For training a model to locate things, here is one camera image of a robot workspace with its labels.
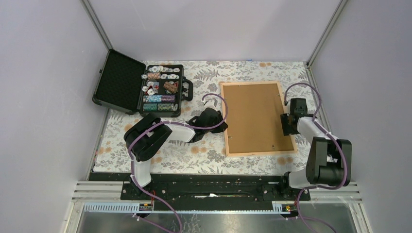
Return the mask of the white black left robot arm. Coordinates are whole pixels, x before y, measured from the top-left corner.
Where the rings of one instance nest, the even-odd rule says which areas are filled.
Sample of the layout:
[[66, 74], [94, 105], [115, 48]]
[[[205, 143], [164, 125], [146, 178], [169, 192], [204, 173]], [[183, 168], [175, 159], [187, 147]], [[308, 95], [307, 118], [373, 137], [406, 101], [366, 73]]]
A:
[[205, 108], [199, 116], [186, 122], [161, 119], [150, 113], [124, 135], [131, 159], [132, 193], [140, 200], [149, 197], [151, 187], [151, 159], [169, 140], [194, 143], [208, 133], [223, 133], [228, 129], [221, 111]]

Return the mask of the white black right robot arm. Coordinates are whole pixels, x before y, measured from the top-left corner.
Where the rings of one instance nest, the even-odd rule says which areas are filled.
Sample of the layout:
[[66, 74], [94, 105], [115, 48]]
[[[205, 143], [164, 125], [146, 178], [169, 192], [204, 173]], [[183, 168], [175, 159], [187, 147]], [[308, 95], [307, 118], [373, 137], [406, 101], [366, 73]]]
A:
[[351, 180], [352, 143], [327, 131], [313, 114], [306, 100], [285, 101], [286, 112], [281, 114], [285, 136], [301, 135], [310, 143], [306, 166], [296, 172], [286, 172], [277, 186], [279, 195], [291, 200], [299, 190], [308, 188], [339, 189]]

